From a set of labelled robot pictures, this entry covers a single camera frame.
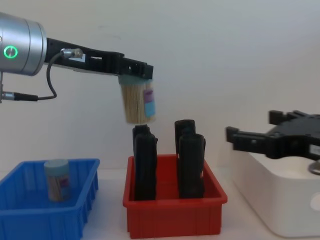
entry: jar lid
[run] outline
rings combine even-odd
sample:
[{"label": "jar lid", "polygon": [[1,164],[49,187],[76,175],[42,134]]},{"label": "jar lid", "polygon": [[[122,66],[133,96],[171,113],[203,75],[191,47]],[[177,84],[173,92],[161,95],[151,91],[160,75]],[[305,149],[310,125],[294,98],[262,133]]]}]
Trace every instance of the jar lid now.
[{"label": "jar lid", "polygon": [[44,171],[48,176],[61,176],[69,172],[69,162],[67,159],[53,159],[44,163]]}]

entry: cable connector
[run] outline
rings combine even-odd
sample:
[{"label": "cable connector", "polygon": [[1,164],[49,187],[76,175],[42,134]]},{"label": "cable connector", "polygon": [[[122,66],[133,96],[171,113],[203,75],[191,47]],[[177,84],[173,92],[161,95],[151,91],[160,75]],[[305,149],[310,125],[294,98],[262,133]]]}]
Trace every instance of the cable connector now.
[{"label": "cable connector", "polygon": [[61,52],[63,53],[63,57],[65,59],[69,58],[76,58],[76,59],[82,59],[84,52],[80,48],[63,48],[61,49]]}]

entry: green indicator light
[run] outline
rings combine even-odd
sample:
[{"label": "green indicator light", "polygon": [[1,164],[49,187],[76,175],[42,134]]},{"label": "green indicator light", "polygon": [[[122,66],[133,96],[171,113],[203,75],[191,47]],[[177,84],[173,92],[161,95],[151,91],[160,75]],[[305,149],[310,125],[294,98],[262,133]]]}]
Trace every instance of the green indicator light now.
[{"label": "green indicator light", "polygon": [[14,59],[18,55],[18,49],[15,46],[6,46],[3,54],[7,59]]}]

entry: container label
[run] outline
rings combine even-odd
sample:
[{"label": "container label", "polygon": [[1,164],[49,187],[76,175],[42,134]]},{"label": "container label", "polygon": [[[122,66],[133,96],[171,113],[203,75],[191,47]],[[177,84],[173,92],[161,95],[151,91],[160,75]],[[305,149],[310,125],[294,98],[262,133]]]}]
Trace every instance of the container label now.
[{"label": "container label", "polygon": [[320,146],[310,145],[309,152],[311,154],[320,156]]},{"label": "container label", "polygon": [[150,118],[156,114],[154,90],[152,88],[143,91],[144,114]]}]

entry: black cable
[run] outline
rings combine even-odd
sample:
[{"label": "black cable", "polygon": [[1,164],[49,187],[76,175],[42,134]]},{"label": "black cable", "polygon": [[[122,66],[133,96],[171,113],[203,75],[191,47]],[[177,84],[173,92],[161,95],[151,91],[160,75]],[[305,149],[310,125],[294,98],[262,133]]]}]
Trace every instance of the black cable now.
[{"label": "black cable", "polygon": [[39,97],[38,100],[48,100],[48,99],[55,99],[57,97],[57,93],[54,89],[54,87],[52,86],[52,83],[51,83],[51,78],[50,78],[50,70],[51,70],[51,67],[52,65],[55,63],[55,61],[62,57],[64,54],[63,52],[59,52],[57,53],[56,55],[54,55],[51,60],[49,61],[48,63],[48,67],[46,68],[46,81],[48,82],[48,86],[52,92],[52,96],[43,96],[43,97]]}]

